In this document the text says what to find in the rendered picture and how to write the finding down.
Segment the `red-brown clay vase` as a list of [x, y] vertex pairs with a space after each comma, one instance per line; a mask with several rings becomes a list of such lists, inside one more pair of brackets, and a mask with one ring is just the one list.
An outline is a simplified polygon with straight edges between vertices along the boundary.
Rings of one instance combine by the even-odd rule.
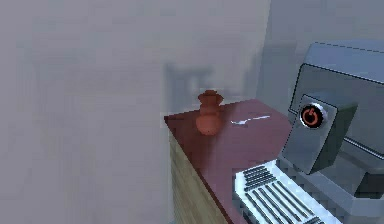
[[199, 116], [196, 118], [198, 131], [206, 136], [216, 135], [221, 128], [220, 103], [223, 97], [216, 90], [206, 90], [198, 96]]

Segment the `red-topped wooden counter cabinet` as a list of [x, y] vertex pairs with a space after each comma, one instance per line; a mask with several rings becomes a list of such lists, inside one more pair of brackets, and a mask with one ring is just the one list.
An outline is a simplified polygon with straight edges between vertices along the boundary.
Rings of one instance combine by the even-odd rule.
[[[232, 202], [232, 177], [275, 159], [291, 129], [286, 115], [256, 99], [223, 105], [220, 112], [222, 127], [214, 136], [197, 130], [197, 111], [164, 118], [176, 224], [247, 224]], [[230, 123], [264, 115], [270, 118]]]

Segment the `silver spoon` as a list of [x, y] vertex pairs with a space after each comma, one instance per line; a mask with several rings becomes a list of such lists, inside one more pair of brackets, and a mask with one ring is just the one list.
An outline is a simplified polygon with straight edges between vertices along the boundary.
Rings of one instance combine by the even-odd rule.
[[259, 117], [253, 117], [253, 118], [247, 118], [245, 120], [240, 120], [240, 121], [230, 121], [231, 124], [233, 125], [246, 125], [249, 121], [253, 121], [253, 120], [262, 120], [262, 119], [268, 119], [270, 118], [269, 115], [264, 115], [264, 116], [259, 116]]

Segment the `grey coffee machine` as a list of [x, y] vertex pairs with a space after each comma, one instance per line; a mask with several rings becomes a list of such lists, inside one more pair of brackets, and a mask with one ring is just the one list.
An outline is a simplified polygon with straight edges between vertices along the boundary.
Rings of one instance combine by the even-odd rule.
[[384, 41], [310, 45], [278, 157], [238, 172], [247, 224], [384, 224]]

